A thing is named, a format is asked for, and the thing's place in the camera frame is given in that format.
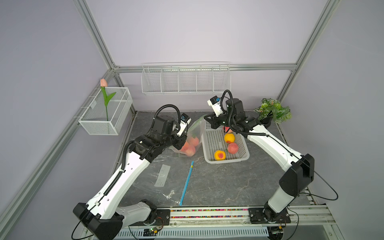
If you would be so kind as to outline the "green printed zip-top bag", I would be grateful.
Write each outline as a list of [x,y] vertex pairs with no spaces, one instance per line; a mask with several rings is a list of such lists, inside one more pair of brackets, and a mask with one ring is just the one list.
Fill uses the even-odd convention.
[[191,127],[189,127],[187,140],[181,150],[177,150],[173,146],[169,147],[169,149],[182,157],[194,156],[202,146],[202,137],[206,126],[204,117],[205,115],[202,115],[199,119],[193,122]]

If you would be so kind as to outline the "pink peach with leaf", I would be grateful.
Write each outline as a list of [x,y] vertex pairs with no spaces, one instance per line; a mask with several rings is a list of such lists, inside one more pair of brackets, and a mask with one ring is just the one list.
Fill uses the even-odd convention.
[[200,141],[197,137],[190,137],[188,138],[188,143],[196,148],[200,144]]

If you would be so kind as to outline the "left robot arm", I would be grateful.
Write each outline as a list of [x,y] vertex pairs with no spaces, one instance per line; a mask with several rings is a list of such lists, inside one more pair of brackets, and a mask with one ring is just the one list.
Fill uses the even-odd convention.
[[155,116],[146,134],[125,145],[119,168],[93,198],[87,203],[78,203],[73,210],[93,237],[112,240],[124,227],[156,222],[157,207],[148,200],[122,208],[119,204],[137,177],[166,148],[173,146],[180,150],[184,146],[190,122],[186,114],[177,120]]

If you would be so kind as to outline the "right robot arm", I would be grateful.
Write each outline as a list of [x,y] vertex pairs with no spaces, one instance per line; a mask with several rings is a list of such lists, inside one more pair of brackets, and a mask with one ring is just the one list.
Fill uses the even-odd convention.
[[279,187],[266,202],[262,211],[263,222],[276,222],[287,206],[314,180],[314,158],[291,149],[272,135],[256,118],[247,116],[239,99],[223,101],[214,96],[207,101],[213,113],[205,116],[212,129],[228,127],[241,134],[269,154],[284,170]]

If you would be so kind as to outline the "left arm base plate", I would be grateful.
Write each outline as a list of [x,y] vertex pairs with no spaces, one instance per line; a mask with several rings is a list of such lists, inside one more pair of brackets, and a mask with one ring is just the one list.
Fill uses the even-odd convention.
[[150,214],[149,218],[144,222],[140,222],[140,226],[168,226],[171,220],[171,211],[169,209],[157,210],[155,214]]

